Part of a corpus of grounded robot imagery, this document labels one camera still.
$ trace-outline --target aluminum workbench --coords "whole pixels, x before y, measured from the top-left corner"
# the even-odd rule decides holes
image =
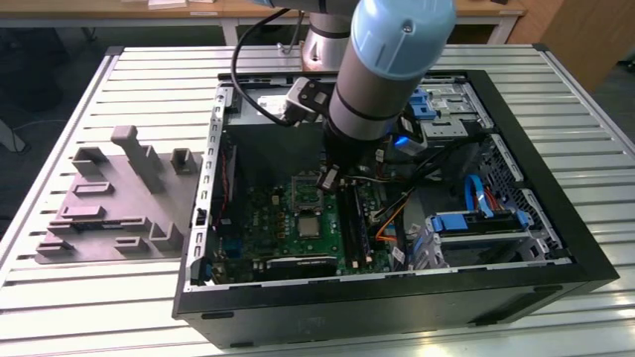
[[[448,46],[434,69],[485,69],[621,279],[504,326],[219,351],[170,318],[178,261],[39,266],[34,248],[78,147],[135,125],[157,152],[201,150],[231,48],[125,48],[105,56],[0,245],[0,356],[573,356],[635,351],[635,146],[554,57],[528,45]],[[241,53],[242,71],[298,71],[300,54]]]

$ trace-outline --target orange wire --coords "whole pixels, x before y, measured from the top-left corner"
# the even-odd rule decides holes
[[[385,227],[388,227],[389,223],[393,221],[393,219],[394,219],[394,217],[397,216],[400,210],[404,209],[405,203],[408,203],[408,200],[405,200],[404,204],[394,210],[392,216],[388,218],[388,220],[385,221],[384,225],[382,225],[381,228],[378,229],[377,234],[374,235],[374,239],[378,239],[378,237],[381,236],[381,233],[382,233],[382,231],[385,230]]]

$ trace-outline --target wooden table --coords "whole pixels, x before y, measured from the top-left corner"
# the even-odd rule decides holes
[[[493,25],[489,44],[505,43],[516,20],[524,15],[518,0],[500,5],[489,0],[454,0],[460,25]],[[235,27],[251,25],[273,9],[249,0],[217,0],[213,4],[189,3],[186,7],[147,10],[143,2],[121,0],[0,0],[0,28],[119,27],[219,25],[227,45],[238,38]],[[296,12],[272,25],[296,23]]]

